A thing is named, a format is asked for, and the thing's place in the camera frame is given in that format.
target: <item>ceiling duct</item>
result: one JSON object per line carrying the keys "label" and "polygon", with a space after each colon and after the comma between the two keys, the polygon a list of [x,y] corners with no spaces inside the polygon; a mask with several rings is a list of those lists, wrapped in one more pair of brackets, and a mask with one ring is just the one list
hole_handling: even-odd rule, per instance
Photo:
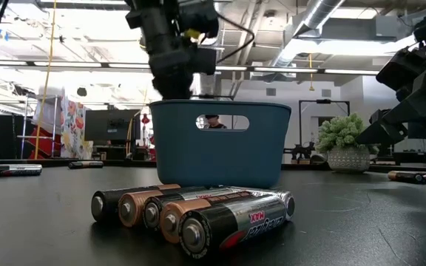
{"label": "ceiling duct", "polygon": [[343,2],[345,0],[310,0],[293,37],[323,26]]}
{"label": "ceiling duct", "polygon": [[294,34],[292,39],[280,51],[280,54],[271,62],[271,67],[287,67],[294,60],[296,53],[300,51],[302,44],[300,40],[295,39],[298,35],[315,30],[323,26],[330,18],[331,14],[338,9],[345,0],[310,0],[305,12],[298,15],[301,21],[294,25]]}

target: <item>cable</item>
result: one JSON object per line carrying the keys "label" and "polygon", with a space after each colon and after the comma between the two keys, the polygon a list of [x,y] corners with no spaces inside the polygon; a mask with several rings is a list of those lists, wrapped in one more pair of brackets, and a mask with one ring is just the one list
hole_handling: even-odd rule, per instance
{"label": "cable", "polygon": [[407,26],[407,27],[411,27],[411,28],[413,28],[413,26],[410,26],[409,24],[407,24],[407,23],[405,23],[405,20],[402,18],[402,17],[397,17],[398,19],[400,19],[400,21],[405,25],[405,26]]}
{"label": "cable", "polygon": [[225,18],[223,15],[219,14],[218,12],[217,12],[217,14],[218,14],[219,18],[221,18],[224,21],[230,23],[231,25],[235,26],[238,29],[246,31],[251,36],[251,38],[245,44],[243,44],[241,47],[237,48],[233,52],[230,52],[228,55],[225,55],[223,58],[221,58],[220,60],[218,60],[216,63],[219,64],[219,63],[223,62],[224,60],[232,57],[233,55],[235,55],[237,52],[241,51],[242,49],[246,48],[249,44],[251,44],[254,41],[254,39],[256,38],[256,35],[250,29],[247,29],[247,28],[239,25],[238,23],[236,23],[236,22],[234,22],[234,21],[232,21],[232,20],[230,20],[228,18]]}
{"label": "cable", "polygon": [[55,32],[55,10],[57,9],[57,0],[53,1],[53,11],[52,11],[52,32],[50,33],[50,54],[49,54],[49,64],[47,65],[47,75],[45,77],[45,85],[44,85],[44,95],[42,96],[42,104],[41,104],[41,113],[38,116],[37,121],[37,135],[35,136],[35,159],[38,158],[38,139],[41,134],[41,122],[44,116],[44,104],[45,98],[47,97],[47,87],[49,86],[49,75],[50,75],[50,67],[52,65],[53,58],[53,36]]}

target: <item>desk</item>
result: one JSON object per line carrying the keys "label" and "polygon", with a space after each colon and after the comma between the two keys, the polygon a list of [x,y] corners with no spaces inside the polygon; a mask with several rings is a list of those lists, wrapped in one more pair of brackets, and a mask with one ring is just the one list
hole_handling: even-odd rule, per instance
{"label": "desk", "polygon": [[[103,227],[96,190],[160,184],[155,168],[44,168],[0,178],[0,265],[200,265],[143,228]],[[426,265],[426,185],[386,174],[282,171],[293,222],[205,265]]]}

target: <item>battery label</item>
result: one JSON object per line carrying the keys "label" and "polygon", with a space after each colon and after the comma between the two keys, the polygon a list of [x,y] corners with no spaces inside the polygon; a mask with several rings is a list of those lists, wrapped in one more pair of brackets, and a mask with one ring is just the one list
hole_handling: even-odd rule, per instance
{"label": "battery label", "polygon": [[256,235],[271,230],[272,228],[277,227],[280,225],[280,223],[283,221],[283,217],[279,217],[273,220],[269,220],[268,218],[264,221],[263,224],[256,225],[254,227],[251,227],[249,229],[248,234],[244,237],[243,240],[250,239],[252,237],[255,237]]}
{"label": "battery label", "polygon": [[263,196],[251,202],[231,202],[225,206],[236,218],[237,232],[228,236],[221,243],[220,249],[229,248],[269,231],[285,221],[286,210],[276,196]]}

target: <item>ceiling light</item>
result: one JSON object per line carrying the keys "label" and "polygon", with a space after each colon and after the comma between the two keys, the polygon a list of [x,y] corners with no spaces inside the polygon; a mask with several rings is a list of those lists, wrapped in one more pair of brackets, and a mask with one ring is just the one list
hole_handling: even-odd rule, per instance
{"label": "ceiling light", "polygon": [[[53,3],[54,0],[39,0],[42,3]],[[125,1],[116,0],[57,0],[57,4],[111,4],[124,5]]]}
{"label": "ceiling light", "polygon": [[[34,62],[38,67],[47,67],[49,62]],[[52,67],[101,67],[100,63],[92,62],[52,62],[50,63]]]}
{"label": "ceiling light", "polygon": [[114,68],[134,68],[134,69],[150,69],[148,64],[109,64]]}
{"label": "ceiling light", "polygon": [[257,72],[286,72],[286,73],[317,73],[316,69],[293,68],[293,67],[255,67]]}
{"label": "ceiling light", "polygon": [[246,66],[217,66],[216,70],[223,71],[246,71]]}
{"label": "ceiling light", "polygon": [[0,66],[26,66],[25,61],[4,61],[0,60]]}
{"label": "ceiling light", "polygon": [[352,69],[325,69],[326,74],[349,74],[349,75],[377,75],[379,71],[374,70],[352,70]]}

